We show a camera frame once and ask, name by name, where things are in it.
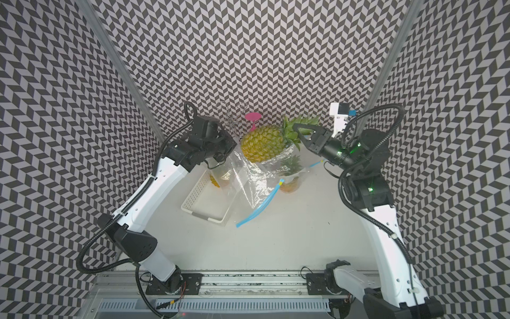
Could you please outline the zip-top bag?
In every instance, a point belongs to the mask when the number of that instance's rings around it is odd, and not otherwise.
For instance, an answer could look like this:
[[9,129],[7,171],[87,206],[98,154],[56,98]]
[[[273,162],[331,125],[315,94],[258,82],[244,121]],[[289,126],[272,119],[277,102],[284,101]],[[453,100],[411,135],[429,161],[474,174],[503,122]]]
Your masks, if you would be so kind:
[[237,228],[261,214],[264,202],[280,182],[276,173],[277,164],[288,154],[284,152],[268,161],[252,163],[237,146],[221,165],[231,169],[230,186],[235,188],[236,197],[230,210],[230,218]]
[[312,169],[324,161],[314,156],[302,156],[298,153],[281,159],[277,164],[276,173],[280,178],[280,191],[290,194],[298,190]]

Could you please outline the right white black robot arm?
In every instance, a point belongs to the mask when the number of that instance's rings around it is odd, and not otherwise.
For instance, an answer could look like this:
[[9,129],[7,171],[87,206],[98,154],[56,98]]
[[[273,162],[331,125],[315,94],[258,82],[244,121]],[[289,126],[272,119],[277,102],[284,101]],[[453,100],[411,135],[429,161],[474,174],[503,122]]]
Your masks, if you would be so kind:
[[443,306],[428,295],[414,270],[414,260],[398,227],[393,193],[381,172],[390,157],[389,139],[400,126],[405,108],[401,104],[372,108],[350,120],[345,129],[350,130],[360,119],[376,112],[392,109],[397,116],[386,132],[367,130],[353,144],[335,138],[333,132],[321,126],[293,126],[309,151],[341,168],[337,177],[340,199],[362,220],[381,284],[370,284],[342,261],[328,264],[325,280],[362,302],[369,318],[439,318],[444,315]]

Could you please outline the yellow toy pineapple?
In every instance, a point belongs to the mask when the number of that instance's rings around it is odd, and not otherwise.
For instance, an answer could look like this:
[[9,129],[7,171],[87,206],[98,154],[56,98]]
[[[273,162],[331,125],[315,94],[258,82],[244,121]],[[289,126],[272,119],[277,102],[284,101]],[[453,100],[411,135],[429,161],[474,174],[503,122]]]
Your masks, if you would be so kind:
[[231,169],[220,166],[209,170],[209,176],[212,184],[216,187],[228,187],[231,184]]

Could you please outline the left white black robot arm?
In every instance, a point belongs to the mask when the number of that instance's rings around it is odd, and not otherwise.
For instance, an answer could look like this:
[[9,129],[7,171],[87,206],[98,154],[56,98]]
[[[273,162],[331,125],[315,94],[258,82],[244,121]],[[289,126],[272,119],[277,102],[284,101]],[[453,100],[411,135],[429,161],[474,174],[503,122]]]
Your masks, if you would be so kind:
[[[195,167],[214,161],[223,165],[236,148],[233,137],[220,121],[199,115],[191,102],[184,103],[186,123],[162,143],[151,173],[134,194],[113,215],[98,219],[100,230],[82,247],[76,267],[83,274],[106,272],[125,263],[145,268],[170,294],[183,290],[180,268],[158,247],[158,240],[146,231],[152,215],[170,191]],[[84,258],[92,245],[106,235],[127,257],[98,268],[88,268]]]

